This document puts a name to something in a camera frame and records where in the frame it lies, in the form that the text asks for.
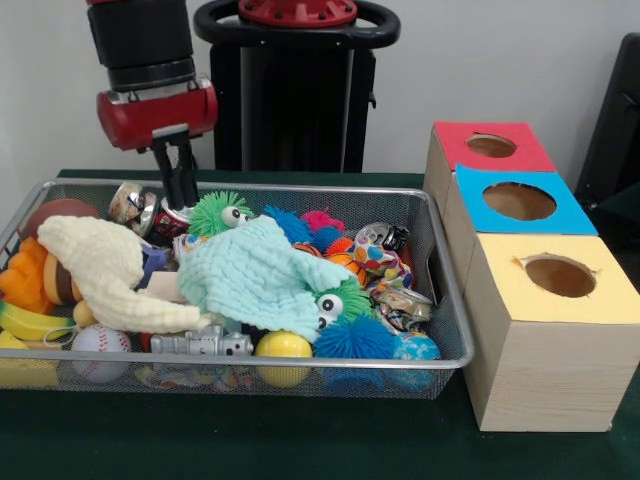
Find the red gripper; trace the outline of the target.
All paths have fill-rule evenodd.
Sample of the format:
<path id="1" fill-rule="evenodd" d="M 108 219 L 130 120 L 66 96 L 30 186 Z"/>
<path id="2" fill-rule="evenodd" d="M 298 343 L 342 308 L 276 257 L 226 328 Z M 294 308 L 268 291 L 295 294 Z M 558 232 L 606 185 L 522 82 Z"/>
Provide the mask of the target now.
<path id="1" fill-rule="evenodd" d="M 168 206 L 195 206 L 199 194 L 192 137 L 214 129 L 218 102 L 207 77 L 142 90 L 101 92 L 96 97 L 99 122 L 112 146 L 123 150 L 151 147 L 159 167 Z M 172 135 L 172 140 L 157 140 Z M 176 146 L 178 161 L 171 166 L 167 145 Z"/>

